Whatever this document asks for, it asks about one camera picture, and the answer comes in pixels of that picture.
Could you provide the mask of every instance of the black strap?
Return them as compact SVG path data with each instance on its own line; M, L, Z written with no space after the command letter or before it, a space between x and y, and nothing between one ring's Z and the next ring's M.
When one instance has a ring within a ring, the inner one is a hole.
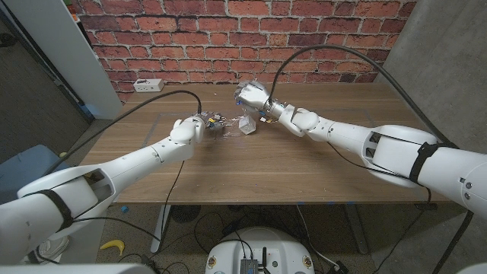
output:
M33 194L44 194L47 196L51 201L54 202L54 205L59 209L59 212L62 215L62 218L64 219L61 228L59 228L59 231L69 228L73 224L73 217L71 216L71 209L69 209L68 205L62 200L61 196L58 195L54 190L39 190L35 193L30 193L27 194L26 196L30 196Z

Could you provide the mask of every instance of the transparent plastic object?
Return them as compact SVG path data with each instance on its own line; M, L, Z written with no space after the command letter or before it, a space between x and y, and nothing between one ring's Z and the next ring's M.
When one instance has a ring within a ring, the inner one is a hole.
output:
M238 128L245 134L256 131L256 121L250 116L244 116L238 121Z

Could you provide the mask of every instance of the banana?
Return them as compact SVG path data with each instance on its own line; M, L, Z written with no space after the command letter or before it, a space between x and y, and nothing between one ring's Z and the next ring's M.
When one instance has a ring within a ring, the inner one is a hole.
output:
M125 244L121 240L113 240L109 241L106 244L102 245L100 249L107 249L108 247L118 247L120 250L120 256L122 256L123 249L125 248Z

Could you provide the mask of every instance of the grey wall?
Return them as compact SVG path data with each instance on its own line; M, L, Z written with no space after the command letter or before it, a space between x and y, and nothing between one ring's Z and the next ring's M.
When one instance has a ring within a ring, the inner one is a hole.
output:
M487 153L486 51L486 0L420 0L384 68L452 142Z

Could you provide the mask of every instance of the robotic hand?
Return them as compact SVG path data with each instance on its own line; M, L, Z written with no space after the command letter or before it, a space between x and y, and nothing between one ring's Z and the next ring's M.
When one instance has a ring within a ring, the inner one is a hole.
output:
M269 100L269 92L257 81L240 83L234 96L247 108L279 119L299 137L309 135L354 152L382 180L404 187L426 186L487 218L487 155L441 146L435 136L419 129L391 125L371 129L335 122Z
M175 161L193 156L203 138L199 117L177 120L165 139L103 164L71 167L18 191L0 205L0 265L19 262L45 239L72 234L104 212L128 186Z

